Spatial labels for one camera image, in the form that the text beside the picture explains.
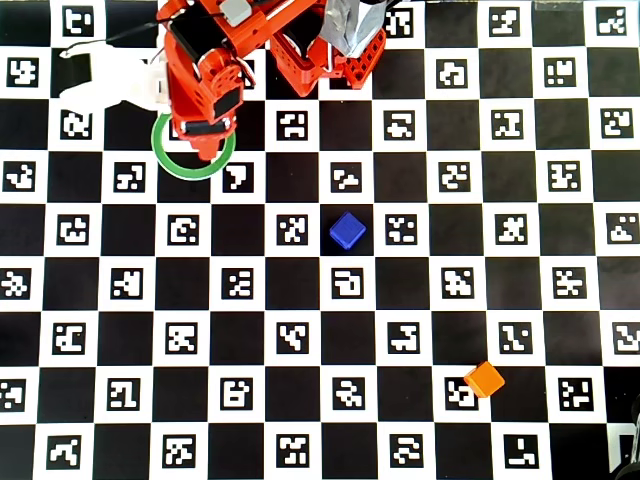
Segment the gray component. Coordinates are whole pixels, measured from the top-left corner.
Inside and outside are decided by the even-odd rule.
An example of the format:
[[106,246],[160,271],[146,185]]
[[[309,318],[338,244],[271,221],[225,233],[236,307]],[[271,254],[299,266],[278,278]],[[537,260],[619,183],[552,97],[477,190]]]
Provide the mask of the gray component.
[[225,0],[220,11],[232,27],[237,27],[251,16],[251,5],[247,0]]
[[384,24],[387,2],[328,0],[320,37],[345,57],[358,58]]

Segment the checkerboard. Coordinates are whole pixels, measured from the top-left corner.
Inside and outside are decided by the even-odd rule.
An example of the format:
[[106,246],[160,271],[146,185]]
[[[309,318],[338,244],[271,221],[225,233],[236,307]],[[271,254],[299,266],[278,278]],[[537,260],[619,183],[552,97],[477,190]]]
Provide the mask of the checkerboard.
[[[640,392],[638,4],[405,2],[361,91],[265,49],[211,180],[60,51],[155,2],[0,2],[0,478],[606,478]],[[150,58],[158,29],[114,41]],[[171,157],[198,165],[164,134]],[[329,228],[367,227],[345,252]],[[506,385],[462,377],[489,360]]]

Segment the green ring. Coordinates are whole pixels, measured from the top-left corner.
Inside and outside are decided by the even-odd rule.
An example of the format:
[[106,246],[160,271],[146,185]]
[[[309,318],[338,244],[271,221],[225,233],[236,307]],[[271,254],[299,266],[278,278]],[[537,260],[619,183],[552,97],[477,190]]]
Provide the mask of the green ring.
[[153,153],[155,153],[156,157],[158,157],[158,163],[168,173],[182,180],[205,180],[211,177],[218,170],[224,168],[225,165],[229,163],[229,160],[231,160],[231,155],[236,149],[235,132],[233,132],[231,136],[225,140],[224,150],[222,151],[220,156],[206,167],[185,168],[181,167],[176,162],[171,160],[162,147],[162,132],[170,118],[171,115],[169,115],[168,113],[159,115],[155,123],[153,124],[153,129],[151,130],[151,147],[153,148]]

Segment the white square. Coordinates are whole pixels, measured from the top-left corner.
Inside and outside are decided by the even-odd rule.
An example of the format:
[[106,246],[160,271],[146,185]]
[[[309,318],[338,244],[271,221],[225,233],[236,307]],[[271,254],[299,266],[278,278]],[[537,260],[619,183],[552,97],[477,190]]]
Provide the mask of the white square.
[[[37,59],[37,66],[29,61],[33,59]],[[8,86],[10,80],[16,86]],[[48,99],[50,82],[50,48],[0,47],[0,98]]]
[[[600,27],[596,18],[598,7],[620,7],[625,9],[624,33],[622,35],[606,35],[607,26]],[[611,20],[615,23],[619,17]],[[637,47],[638,46],[638,2],[634,0],[590,0],[584,2],[584,30],[587,47]]]
[[429,203],[482,203],[482,154],[474,151],[427,153]]
[[489,362],[497,367],[543,367],[546,354],[542,310],[487,311],[487,350]]
[[[251,271],[251,297],[233,296],[223,298],[223,269]],[[210,302],[215,312],[261,312],[265,308],[265,261],[264,257],[211,257]]]
[[593,202],[591,150],[537,150],[538,203]]
[[49,100],[49,143],[51,152],[102,152],[104,110],[74,112],[59,98]]
[[[447,274],[449,281],[443,285],[446,272],[460,272],[462,276]],[[460,282],[460,291],[452,283]],[[444,296],[444,288],[453,290]],[[487,309],[487,287],[484,257],[429,257],[429,290],[432,311],[484,311]]]
[[[195,435],[195,468],[163,468],[165,435]],[[206,480],[209,455],[209,424],[206,422],[157,422],[151,424],[149,478],[154,480]]]
[[101,204],[47,204],[44,220],[44,255],[46,257],[99,257],[101,241]]
[[155,205],[157,201],[158,159],[153,152],[103,152],[102,203]]
[[375,310],[375,275],[374,257],[321,257],[320,310]]
[[[549,412],[549,423],[606,423],[607,409],[604,390],[604,369],[603,367],[586,366],[547,366],[545,369],[547,381],[547,411]],[[572,397],[567,397],[571,384],[560,379],[576,379],[580,382],[588,382],[588,389],[593,397],[593,410],[591,411],[568,411],[560,410],[560,403],[563,408],[573,404]]]
[[425,48],[424,55],[427,98],[438,100],[480,98],[478,49]]
[[47,150],[0,150],[0,169],[0,204],[47,203]]
[[39,365],[77,368],[98,364],[98,312],[43,311],[40,318]]
[[[308,457],[301,458],[295,450],[290,452],[292,461],[298,461],[308,466],[296,465],[295,468],[278,467],[277,456],[280,454],[278,445],[278,435],[283,435],[284,441],[293,441],[296,446],[302,447],[301,441],[296,438],[307,440],[308,435]],[[291,443],[283,444],[288,448]],[[264,478],[277,478],[279,480],[321,480],[322,479],[322,424],[319,422],[267,422],[264,424]]]
[[[227,166],[211,177],[211,203],[214,205],[265,203],[266,163],[265,152],[234,152]],[[229,181],[227,187],[224,186],[225,176]]]
[[[263,366],[218,366],[209,367],[209,423],[256,423],[264,422],[264,405],[265,405],[265,369]],[[241,396],[234,398],[233,390],[228,390],[225,395],[225,389],[242,387],[241,379],[251,379],[250,385],[244,385],[243,388],[249,387],[247,395],[251,396],[252,409],[224,409],[222,408],[223,399],[227,399],[232,406],[241,405],[243,399]],[[244,397],[244,406],[248,406],[248,396]]]
[[320,203],[373,203],[373,152],[322,151],[318,165]]
[[[522,444],[521,455],[505,459],[505,435],[535,435],[537,437],[536,452],[525,450]],[[551,475],[551,442],[547,423],[511,423],[499,422],[491,424],[491,451],[493,457],[493,478],[495,480],[538,480],[552,478]]]
[[153,315],[154,367],[209,366],[209,312],[157,311]]
[[[617,227],[610,230],[607,215],[617,218]],[[596,254],[600,257],[640,256],[640,204],[638,202],[595,202],[593,219],[596,233]]]
[[[373,100],[372,104],[374,152],[427,150],[427,109],[424,100]],[[385,112],[390,116],[389,125],[385,125]]]
[[[334,379],[340,379],[337,380],[340,382],[340,387],[336,392],[333,388]],[[364,395],[358,384],[352,381],[353,379],[357,382],[362,382],[361,379],[364,379]],[[376,422],[378,420],[377,385],[378,373],[375,365],[323,365],[320,367],[320,419],[323,423]],[[334,403],[352,407],[334,409]]]
[[[491,399],[476,397],[471,387],[464,384],[464,376],[474,368],[475,365],[434,365],[432,367],[433,420],[436,423],[491,422]],[[447,379],[457,379],[453,390],[450,390],[451,380]],[[468,409],[447,410],[447,399]],[[474,404],[477,405],[475,410],[471,409]]]
[[[322,338],[320,311],[264,312],[264,364],[275,367],[319,366]],[[278,351],[278,341],[282,349]]]
[[[283,115],[281,119],[278,117],[279,112]],[[294,126],[302,124],[301,119],[306,128]],[[279,127],[282,128],[283,135],[290,135],[290,138],[306,137],[306,140],[278,140]],[[317,100],[267,100],[265,102],[265,151],[315,153],[318,150],[320,150],[320,103]]]
[[156,301],[156,259],[101,257],[98,285],[98,310],[101,312],[153,311]]
[[10,388],[10,397],[7,398],[2,395],[2,398],[0,398],[0,403],[3,405],[2,411],[0,412],[0,421],[2,422],[2,425],[29,425],[37,423],[38,391],[40,384],[39,368],[1,367],[0,383],[3,383],[3,380],[24,380],[25,383],[24,388],[21,388],[21,385],[17,384],[14,387],[11,387],[7,383],[5,388]]
[[377,257],[427,257],[429,206],[426,203],[380,203],[373,209],[373,232]]
[[[22,283],[21,296],[12,295],[6,300],[0,300],[0,312],[40,312],[42,310],[42,293],[44,289],[44,257],[0,257],[0,268],[7,269],[28,269],[31,274],[31,281],[27,282],[22,275],[12,272],[12,281]],[[9,281],[5,275],[0,277],[0,287],[6,289],[3,282]]]
[[[633,128],[633,137],[624,138],[624,128],[617,125],[627,126],[629,123]],[[640,98],[589,98],[589,134],[592,150],[640,149]]]
[[[267,257],[319,257],[320,205],[317,203],[267,203],[265,205],[265,255]],[[278,245],[278,238],[288,242]]]
[[485,203],[482,205],[482,218],[484,254],[487,257],[540,256],[537,203]]
[[[495,15],[491,11],[492,7],[503,7],[512,10],[518,10],[518,20],[520,27],[519,35],[501,35],[491,36],[489,22],[491,17]],[[501,21],[499,29],[508,32],[512,26],[509,24],[510,18],[494,21]],[[531,2],[529,1],[483,1],[478,2],[478,47],[480,48],[518,48],[531,47]]]
[[[587,298],[570,298],[570,296],[559,296],[554,298],[553,268],[584,268],[586,273]],[[553,256],[540,257],[540,286],[542,289],[542,309],[546,311],[595,311],[600,310],[600,295],[598,293],[598,261],[596,257],[587,256]],[[571,287],[571,292],[583,285]],[[560,285],[562,291],[569,290]]]
[[[495,133],[492,125],[494,119],[496,122],[504,123]],[[535,150],[536,121],[533,99],[481,99],[480,149],[485,152],[521,152]]]
[[602,364],[606,367],[637,367],[640,363],[640,312],[600,312]]
[[[42,480],[84,480],[93,475],[93,423],[39,423],[36,425],[33,453],[33,478]],[[47,470],[49,437],[80,436],[80,468]]]
[[[409,447],[391,451],[391,435],[402,435],[403,445]],[[392,467],[392,454],[407,462],[417,443],[422,450],[422,467]],[[378,423],[378,478],[380,480],[425,480],[436,478],[436,446],[433,422],[380,422]]]
[[[136,394],[136,384],[139,385],[139,395]],[[93,403],[95,423],[151,423],[153,367],[98,366]]]
[[156,205],[156,256],[209,257],[210,255],[211,205],[208,203],[159,203]]
[[[430,312],[377,310],[375,315],[376,365],[384,367],[428,367],[433,365]],[[389,324],[392,324],[393,330],[396,330],[397,327],[405,338],[390,339]]]
[[[562,76],[575,75],[576,86],[568,86],[564,78],[546,81],[545,59],[555,59],[551,65],[554,73]],[[533,97],[534,98],[588,98],[589,68],[586,47],[535,47],[533,60]]]

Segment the black square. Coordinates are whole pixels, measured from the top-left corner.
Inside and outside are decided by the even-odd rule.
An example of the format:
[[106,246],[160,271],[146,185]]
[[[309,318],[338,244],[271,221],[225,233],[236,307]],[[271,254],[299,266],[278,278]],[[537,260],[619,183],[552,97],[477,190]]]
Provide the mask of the black square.
[[438,478],[492,478],[491,425],[436,423]]
[[264,255],[264,205],[214,205],[212,255]]
[[[607,425],[550,424],[551,471],[553,478],[607,478],[609,455]],[[567,448],[581,452],[588,462],[575,462],[567,456]]]
[[48,100],[0,99],[1,149],[46,150],[48,125]]
[[375,423],[323,423],[322,478],[378,478],[376,432]]
[[95,368],[40,368],[38,423],[93,422]]
[[631,404],[638,396],[640,368],[604,367],[604,391],[607,402],[607,422],[628,423],[631,418]]
[[546,422],[544,367],[500,367],[505,385],[491,398],[493,422]]
[[323,365],[375,365],[373,312],[322,313]]
[[535,202],[534,152],[482,152],[485,202]]
[[208,478],[264,478],[264,424],[210,423]]
[[151,312],[100,312],[98,332],[98,365],[151,365]]
[[598,312],[544,312],[547,365],[602,365]]
[[101,255],[153,255],[155,205],[103,205]]
[[538,149],[589,148],[589,111],[586,98],[536,100]]
[[373,174],[376,202],[427,201],[424,153],[374,153]]
[[319,367],[267,367],[267,421],[320,420]]
[[640,259],[599,257],[600,307],[603,310],[640,310]]
[[541,204],[542,255],[595,255],[593,207],[587,204]]
[[424,50],[385,50],[373,71],[374,100],[423,99],[424,86]]
[[482,205],[430,205],[431,255],[482,255]]
[[3,425],[0,427],[0,471],[7,478],[31,480],[35,425]]
[[489,309],[542,308],[540,264],[532,258],[487,258],[487,306]]
[[102,154],[49,152],[49,202],[100,202]]
[[207,421],[207,367],[153,369],[154,422]]
[[428,150],[480,150],[477,100],[428,100]]
[[212,312],[211,365],[263,364],[263,313]]
[[320,150],[371,150],[371,102],[320,102]]
[[431,367],[378,367],[378,421],[433,421]]
[[104,112],[104,149],[151,150],[149,132],[156,118],[156,112],[129,102],[107,108]]
[[[344,250],[329,235],[331,227],[345,212],[351,212],[367,228],[351,250]],[[373,255],[373,205],[320,205],[320,232],[321,255]]]
[[589,48],[587,58],[592,97],[640,95],[637,48]]
[[39,313],[0,313],[0,366],[37,366]]
[[317,153],[267,153],[267,202],[317,201]]
[[530,48],[480,49],[481,98],[531,98]]
[[594,151],[592,158],[596,202],[640,200],[640,151]]
[[376,308],[429,309],[429,259],[376,258]]
[[319,271],[317,258],[267,258],[267,310],[319,309]]
[[426,46],[477,47],[478,5],[469,3],[427,3]]
[[99,424],[94,435],[93,478],[149,477],[149,424]]
[[96,310],[98,258],[47,258],[44,264],[45,310]]
[[534,47],[584,45],[582,3],[571,8],[541,7],[540,3],[531,6]]
[[44,212],[44,205],[0,205],[0,255],[42,255]]
[[51,45],[49,2],[0,3],[0,32],[3,32],[0,45],[48,47]]
[[432,312],[434,365],[482,363],[487,358],[485,317],[485,312]]
[[157,258],[156,310],[208,310],[209,258]]

